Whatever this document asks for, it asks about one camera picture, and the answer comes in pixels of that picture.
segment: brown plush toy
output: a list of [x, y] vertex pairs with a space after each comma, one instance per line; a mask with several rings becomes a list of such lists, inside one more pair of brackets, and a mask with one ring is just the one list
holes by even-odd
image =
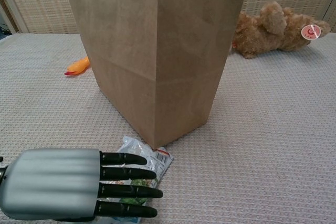
[[232, 47], [246, 59], [275, 49], [294, 51], [330, 32], [327, 22], [295, 14], [277, 2], [266, 3], [260, 15], [248, 16], [241, 12]]

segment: orange plastic toy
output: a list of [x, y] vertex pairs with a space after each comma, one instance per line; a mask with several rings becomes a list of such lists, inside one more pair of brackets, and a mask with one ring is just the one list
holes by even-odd
[[83, 73], [90, 66], [90, 61], [88, 57], [76, 61], [68, 67], [68, 71], [64, 73], [66, 76], [75, 76]]

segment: white textured tablecloth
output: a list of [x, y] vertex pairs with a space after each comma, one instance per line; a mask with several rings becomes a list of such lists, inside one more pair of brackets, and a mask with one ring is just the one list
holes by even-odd
[[[115, 151], [138, 137], [91, 69], [63, 75], [84, 56], [78, 35], [0, 41], [4, 163], [28, 148]], [[142, 223], [336, 223], [336, 34], [299, 52], [230, 55], [208, 123], [167, 149], [164, 198], [150, 202], [159, 215]]]

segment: snack bag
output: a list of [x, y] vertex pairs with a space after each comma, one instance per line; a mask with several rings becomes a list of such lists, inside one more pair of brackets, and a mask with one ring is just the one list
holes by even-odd
[[[119, 185], [136, 185], [136, 186], [148, 186], [151, 188], [157, 187], [159, 181], [163, 177], [164, 173], [170, 166], [174, 157], [166, 151], [165, 148], [161, 147], [156, 151], [153, 151], [147, 144], [140, 142], [137, 139], [124, 136], [123, 145], [118, 149], [118, 152], [121, 153], [131, 153], [142, 156], [147, 159], [147, 164], [145, 166], [140, 165], [121, 165], [120, 167], [134, 167], [148, 169], [156, 173], [156, 179], [136, 179], [136, 180], [126, 180], [126, 181], [115, 181], [109, 182], [110, 184], [119, 184]], [[114, 199], [110, 198], [108, 201], [112, 202], [121, 202], [126, 204], [134, 205], [145, 205], [146, 199], [143, 198], [123, 198], [123, 199]], [[97, 217], [94, 221], [91, 221], [91, 224], [138, 224], [140, 218], [135, 217]]]

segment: tag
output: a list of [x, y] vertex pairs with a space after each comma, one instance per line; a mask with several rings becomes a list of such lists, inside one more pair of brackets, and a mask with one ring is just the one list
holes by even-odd
[[308, 25], [301, 30], [301, 35], [307, 40], [315, 40], [321, 35], [321, 27], [317, 25]]

